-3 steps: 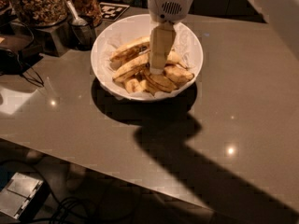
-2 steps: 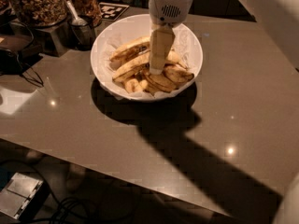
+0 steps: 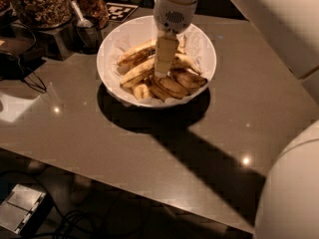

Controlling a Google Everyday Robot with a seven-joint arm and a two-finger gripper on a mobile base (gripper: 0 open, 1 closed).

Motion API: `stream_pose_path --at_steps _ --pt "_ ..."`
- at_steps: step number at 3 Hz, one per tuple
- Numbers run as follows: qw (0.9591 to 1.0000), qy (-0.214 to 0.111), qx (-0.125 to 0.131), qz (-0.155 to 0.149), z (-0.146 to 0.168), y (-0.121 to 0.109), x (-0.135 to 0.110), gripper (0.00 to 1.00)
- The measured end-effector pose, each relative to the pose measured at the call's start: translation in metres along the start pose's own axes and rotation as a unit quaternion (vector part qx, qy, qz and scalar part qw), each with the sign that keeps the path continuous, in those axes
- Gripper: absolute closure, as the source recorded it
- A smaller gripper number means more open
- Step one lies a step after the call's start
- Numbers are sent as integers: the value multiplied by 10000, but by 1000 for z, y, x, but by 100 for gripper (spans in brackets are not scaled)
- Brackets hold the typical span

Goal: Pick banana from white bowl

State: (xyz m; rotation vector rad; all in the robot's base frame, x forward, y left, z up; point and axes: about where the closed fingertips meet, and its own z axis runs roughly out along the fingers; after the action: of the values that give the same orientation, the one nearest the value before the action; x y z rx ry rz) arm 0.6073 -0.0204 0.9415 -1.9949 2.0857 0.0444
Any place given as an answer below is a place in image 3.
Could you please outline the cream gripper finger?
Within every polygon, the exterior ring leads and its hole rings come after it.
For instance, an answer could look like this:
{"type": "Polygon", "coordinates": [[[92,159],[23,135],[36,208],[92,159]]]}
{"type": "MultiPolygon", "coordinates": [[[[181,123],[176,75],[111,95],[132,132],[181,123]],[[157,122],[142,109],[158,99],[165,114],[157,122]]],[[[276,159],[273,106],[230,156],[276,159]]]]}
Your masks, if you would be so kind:
{"type": "Polygon", "coordinates": [[[158,31],[155,57],[156,77],[164,78],[167,75],[178,45],[176,33],[158,31]]]}

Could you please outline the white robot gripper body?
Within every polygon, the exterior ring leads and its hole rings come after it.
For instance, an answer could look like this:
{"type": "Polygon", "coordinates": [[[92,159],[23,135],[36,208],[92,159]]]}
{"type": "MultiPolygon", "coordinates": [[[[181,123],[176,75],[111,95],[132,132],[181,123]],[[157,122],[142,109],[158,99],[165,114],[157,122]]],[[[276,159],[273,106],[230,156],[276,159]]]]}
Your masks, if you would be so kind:
{"type": "Polygon", "coordinates": [[[160,31],[182,33],[191,24],[198,0],[155,0],[154,18],[160,31]]]}

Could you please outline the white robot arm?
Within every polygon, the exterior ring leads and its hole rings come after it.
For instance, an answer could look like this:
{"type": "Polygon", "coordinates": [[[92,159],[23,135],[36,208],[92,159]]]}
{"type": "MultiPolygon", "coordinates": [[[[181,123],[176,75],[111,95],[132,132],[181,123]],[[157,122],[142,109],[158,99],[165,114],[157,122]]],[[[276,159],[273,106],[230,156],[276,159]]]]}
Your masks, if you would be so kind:
{"type": "MultiPolygon", "coordinates": [[[[176,35],[192,21],[198,0],[156,0],[156,75],[164,77],[176,35]]],[[[319,0],[230,0],[262,34],[313,99],[319,93],[319,0]]],[[[270,169],[253,239],[319,239],[319,121],[296,136],[270,169]]]]}

